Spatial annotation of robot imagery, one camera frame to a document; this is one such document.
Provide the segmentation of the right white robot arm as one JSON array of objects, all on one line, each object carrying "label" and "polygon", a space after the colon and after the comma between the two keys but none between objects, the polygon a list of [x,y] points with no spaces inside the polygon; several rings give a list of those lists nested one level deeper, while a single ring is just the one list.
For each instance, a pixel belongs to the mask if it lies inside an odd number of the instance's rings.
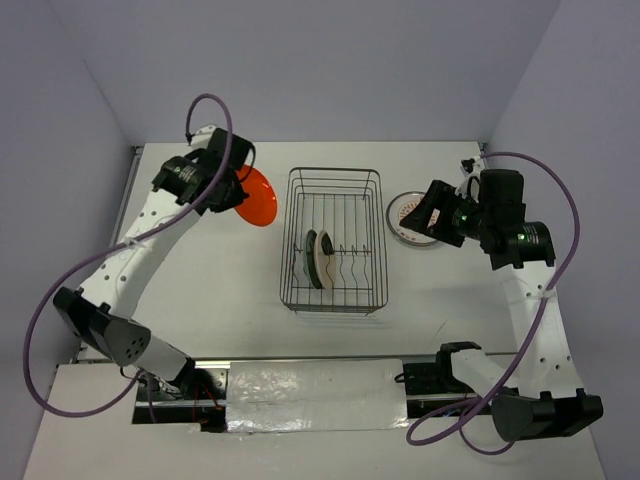
[{"label": "right white robot arm", "polygon": [[577,374],[564,330],[556,285],[569,260],[556,261],[551,235],[525,219],[524,178],[515,170],[485,170],[475,197],[432,181],[401,226],[441,243],[479,242],[490,258],[509,309],[517,344],[500,367],[473,341],[441,345],[435,380],[446,391],[466,386],[474,397],[458,403],[461,430],[488,408],[499,437],[518,441],[572,436],[604,414],[600,396],[589,394]]}]

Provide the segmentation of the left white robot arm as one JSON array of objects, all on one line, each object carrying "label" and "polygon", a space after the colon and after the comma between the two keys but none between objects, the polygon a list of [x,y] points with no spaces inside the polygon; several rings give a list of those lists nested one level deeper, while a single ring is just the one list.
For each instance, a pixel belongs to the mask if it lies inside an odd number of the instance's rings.
[{"label": "left white robot arm", "polygon": [[205,374],[191,357],[135,321],[134,313],[166,256],[202,215],[248,199],[242,167],[255,154],[252,142],[217,128],[189,153],[165,161],[122,239],[123,249],[109,255],[77,289],[62,287],[53,298],[84,343],[120,367],[151,373],[176,399],[190,395]]}]

